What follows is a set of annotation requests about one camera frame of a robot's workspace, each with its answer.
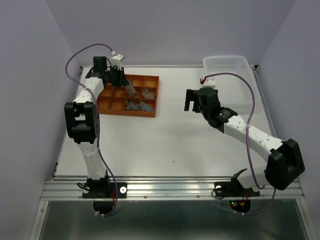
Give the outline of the brown sock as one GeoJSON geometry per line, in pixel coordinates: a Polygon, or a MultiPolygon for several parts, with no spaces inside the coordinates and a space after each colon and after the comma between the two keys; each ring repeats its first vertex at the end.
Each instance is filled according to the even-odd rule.
{"type": "Polygon", "coordinates": [[[128,83],[128,84],[127,84],[127,85],[124,85],[123,88],[126,90],[128,96],[129,96],[130,98],[134,98],[134,97],[137,95],[137,91],[135,90],[135,87],[134,87],[134,85],[133,85],[133,82],[132,82],[130,79],[128,79],[128,80],[127,80],[127,83],[128,83]]]}
{"type": "Polygon", "coordinates": [[[141,97],[143,99],[154,100],[156,98],[156,94],[148,88],[143,88],[141,92],[141,97]]]}

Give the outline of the grey sock pair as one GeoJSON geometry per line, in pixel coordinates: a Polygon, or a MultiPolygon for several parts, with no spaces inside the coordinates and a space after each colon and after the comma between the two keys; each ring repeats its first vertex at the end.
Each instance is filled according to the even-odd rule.
{"type": "Polygon", "coordinates": [[[135,103],[133,101],[126,101],[125,103],[125,110],[127,111],[138,111],[139,110],[140,105],[138,103],[135,103]]]}

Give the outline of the dark grey sock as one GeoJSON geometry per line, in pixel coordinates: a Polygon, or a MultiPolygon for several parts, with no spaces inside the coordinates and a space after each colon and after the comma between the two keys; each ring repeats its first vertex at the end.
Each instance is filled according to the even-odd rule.
{"type": "Polygon", "coordinates": [[[154,107],[148,105],[147,103],[141,101],[140,105],[139,105],[140,111],[142,112],[153,112],[154,111],[154,107]]]}

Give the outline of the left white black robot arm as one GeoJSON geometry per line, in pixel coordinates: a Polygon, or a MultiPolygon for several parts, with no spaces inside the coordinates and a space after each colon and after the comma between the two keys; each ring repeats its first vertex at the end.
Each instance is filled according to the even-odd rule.
{"type": "Polygon", "coordinates": [[[86,182],[78,184],[83,198],[87,199],[111,198],[119,189],[100,150],[101,126],[97,102],[107,85],[128,85],[121,65],[122,56],[116,54],[112,59],[116,65],[112,65],[105,56],[93,57],[93,66],[85,81],[77,81],[81,91],[73,101],[64,105],[67,134],[79,147],[87,169],[86,182]]]}

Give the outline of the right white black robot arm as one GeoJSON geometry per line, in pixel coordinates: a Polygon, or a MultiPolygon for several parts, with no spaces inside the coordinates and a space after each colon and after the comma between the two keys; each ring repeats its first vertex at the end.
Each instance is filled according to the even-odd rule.
{"type": "Polygon", "coordinates": [[[266,162],[251,175],[246,169],[237,172],[230,181],[229,189],[233,194],[242,195],[254,186],[272,186],[283,191],[305,171],[295,140],[284,141],[249,125],[237,112],[221,106],[217,90],[211,87],[187,89],[185,111],[189,110],[191,102],[193,112],[201,113],[211,127],[242,142],[266,162]]]}

